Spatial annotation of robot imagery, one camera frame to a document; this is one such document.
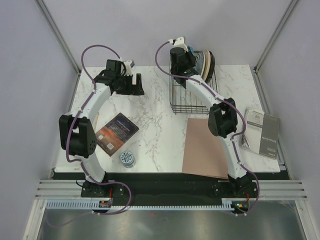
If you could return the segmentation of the black wire dish rack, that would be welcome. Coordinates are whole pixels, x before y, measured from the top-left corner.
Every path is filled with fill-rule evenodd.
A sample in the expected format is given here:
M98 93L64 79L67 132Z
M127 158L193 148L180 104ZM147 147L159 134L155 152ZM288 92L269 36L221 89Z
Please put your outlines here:
M208 108L193 93L183 88L173 77L169 78L169 103L175 114L208 114ZM206 82L214 91L218 90L216 73L212 75L209 82Z

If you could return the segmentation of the teal polka dot plate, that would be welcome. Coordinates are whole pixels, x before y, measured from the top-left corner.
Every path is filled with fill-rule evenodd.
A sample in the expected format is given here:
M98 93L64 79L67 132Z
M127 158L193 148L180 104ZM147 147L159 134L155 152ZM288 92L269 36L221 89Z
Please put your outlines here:
M188 46L188 52L189 52L189 56L190 58L195 58L195 55L194 55L194 49L189 45Z

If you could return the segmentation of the blue striped white plate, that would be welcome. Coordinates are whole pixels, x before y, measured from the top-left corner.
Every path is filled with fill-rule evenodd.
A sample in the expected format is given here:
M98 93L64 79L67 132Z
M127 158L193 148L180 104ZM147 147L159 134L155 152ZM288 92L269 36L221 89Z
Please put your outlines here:
M195 66L194 70L200 75L203 75L205 67L205 55L202 51L198 51L195 53Z

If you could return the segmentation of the cream plate with branch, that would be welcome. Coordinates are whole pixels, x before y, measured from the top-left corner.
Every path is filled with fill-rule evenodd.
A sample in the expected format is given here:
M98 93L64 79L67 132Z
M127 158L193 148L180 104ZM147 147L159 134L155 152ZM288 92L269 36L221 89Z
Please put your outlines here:
M203 56L204 56L204 60L203 60L203 68L202 68L202 72L201 72L201 77L204 81L207 80L209 71L210 71L210 67L211 67L211 54L209 50L204 50L203 51Z

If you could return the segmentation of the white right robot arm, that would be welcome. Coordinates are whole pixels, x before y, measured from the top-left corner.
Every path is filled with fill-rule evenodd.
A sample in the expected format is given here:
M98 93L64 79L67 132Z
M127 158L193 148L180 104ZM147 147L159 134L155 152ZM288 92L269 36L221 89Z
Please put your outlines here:
M196 95L208 110L208 119L189 118L185 137L182 171L186 174L227 179L231 160L229 135L237 130L237 114L232 98L217 100L217 93L196 71L190 50L170 50L170 73L183 88Z

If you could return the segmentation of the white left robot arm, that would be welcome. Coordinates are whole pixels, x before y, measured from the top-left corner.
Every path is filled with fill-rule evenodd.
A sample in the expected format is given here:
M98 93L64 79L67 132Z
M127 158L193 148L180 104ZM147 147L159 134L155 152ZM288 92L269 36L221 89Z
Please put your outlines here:
M92 90L81 105L60 116L59 135L61 148L68 163L78 162L86 180L92 182L92 191L99 197L106 196L110 185L104 181L105 170L95 153L97 138L93 120L102 105L113 95L142 96L142 76L133 73L133 60L109 59L106 67L92 77Z

